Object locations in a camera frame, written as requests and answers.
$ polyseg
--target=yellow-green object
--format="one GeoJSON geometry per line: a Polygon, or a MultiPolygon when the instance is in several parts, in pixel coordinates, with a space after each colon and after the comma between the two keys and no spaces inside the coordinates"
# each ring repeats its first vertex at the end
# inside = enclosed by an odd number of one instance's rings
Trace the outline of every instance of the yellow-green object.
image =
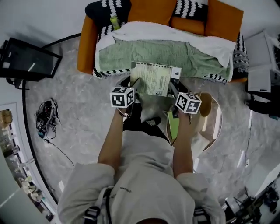
{"type": "Polygon", "coordinates": [[[111,23],[112,23],[112,25],[113,25],[114,30],[118,30],[118,29],[121,28],[121,27],[119,26],[118,18],[117,18],[117,16],[115,16],[114,14],[111,14],[110,21],[111,21],[111,23]]]}
{"type": "Polygon", "coordinates": [[[32,177],[31,177],[31,176],[27,176],[27,178],[25,178],[25,180],[26,180],[27,182],[31,182],[31,181],[32,181],[32,177]]]}
{"type": "Polygon", "coordinates": [[[179,118],[174,118],[172,111],[168,112],[168,120],[169,120],[169,126],[170,126],[170,132],[171,132],[171,138],[175,139],[178,135],[178,129],[179,129],[179,118]]]}

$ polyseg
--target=paper page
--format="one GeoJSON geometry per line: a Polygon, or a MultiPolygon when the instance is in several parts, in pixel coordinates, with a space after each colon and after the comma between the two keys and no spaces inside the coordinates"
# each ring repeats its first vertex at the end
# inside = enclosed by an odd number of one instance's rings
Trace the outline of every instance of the paper page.
{"type": "Polygon", "coordinates": [[[167,96],[171,73],[171,66],[132,62],[130,82],[134,84],[138,78],[141,78],[138,93],[167,96]]]}

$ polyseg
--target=sofa armrest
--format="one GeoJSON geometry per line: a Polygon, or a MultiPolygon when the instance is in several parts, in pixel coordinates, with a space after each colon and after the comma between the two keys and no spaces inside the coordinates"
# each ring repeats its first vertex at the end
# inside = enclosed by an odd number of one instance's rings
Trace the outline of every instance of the sofa armrest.
{"type": "Polygon", "coordinates": [[[248,79],[249,59],[241,33],[238,34],[233,52],[233,63],[234,69],[231,82],[246,82],[248,79]]]}
{"type": "Polygon", "coordinates": [[[88,16],[84,19],[84,25],[80,36],[77,68],[80,72],[92,75],[95,46],[97,42],[98,30],[93,20],[88,16]]]}

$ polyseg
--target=backpack strap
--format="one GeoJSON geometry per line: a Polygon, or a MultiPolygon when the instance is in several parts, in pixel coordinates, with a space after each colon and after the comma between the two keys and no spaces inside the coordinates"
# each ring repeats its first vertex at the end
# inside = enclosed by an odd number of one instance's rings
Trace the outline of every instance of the backpack strap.
{"type": "Polygon", "coordinates": [[[194,224],[211,224],[210,217],[203,208],[197,208],[193,213],[194,224]]]}
{"type": "Polygon", "coordinates": [[[112,188],[103,188],[100,192],[94,206],[89,207],[84,213],[84,224],[97,224],[98,216],[100,215],[103,198],[106,197],[106,211],[108,215],[109,224],[112,223],[109,210],[109,197],[112,188]]]}

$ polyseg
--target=white t-shirt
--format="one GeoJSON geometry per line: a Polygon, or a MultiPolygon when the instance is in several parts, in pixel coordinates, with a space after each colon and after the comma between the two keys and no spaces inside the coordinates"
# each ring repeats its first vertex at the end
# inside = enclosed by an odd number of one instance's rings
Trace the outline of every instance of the white t-shirt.
{"type": "MultiPolygon", "coordinates": [[[[162,138],[144,132],[125,131],[121,166],[76,164],[59,200],[62,223],[83,223],[85,211],[96,205],[102,189],[112,187],[109,208],[113,224],[136,224],[157,218],[169,224],[191,224],[196,207],[202,207],[211,223],[225,223],[225,214],[201,174],[173,177],[173,149],[162,138]]],[[[107,223],[105,199],[99,223],[107,223]]]]}

